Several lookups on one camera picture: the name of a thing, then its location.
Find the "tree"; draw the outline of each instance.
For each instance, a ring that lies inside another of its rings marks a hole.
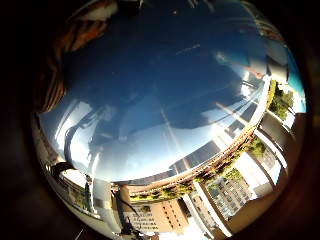
[[[241,175],[241,173],[238,171],[238,169],[233,168],[231,171],[229,171],[225,177],[227,179],[234,179],[234,180],[239,180],[242,179],[243,176]]]

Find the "tan building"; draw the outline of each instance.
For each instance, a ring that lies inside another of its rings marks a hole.
[[[141,232],[175,232],[182,234],[189,225],[178,200],[133,205],[137,214],[125,212],[132,226]]]

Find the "building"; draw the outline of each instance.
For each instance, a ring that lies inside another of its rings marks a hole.
[[[203,235],[214,239],[213,231],[217,228],[217,224],[198,192],[194,191],[188,195],[184,195],[183,200]]]
[[[226,220],[235,215],[249,201],[252,194],[243,179],[222,178],[216,184],[209,186],[208,191]]]
[[[178,200],[133,205],[136,213],[125,212],[132,226],[141,232],[175,232],[182,234],[188,226],[186,213]]]

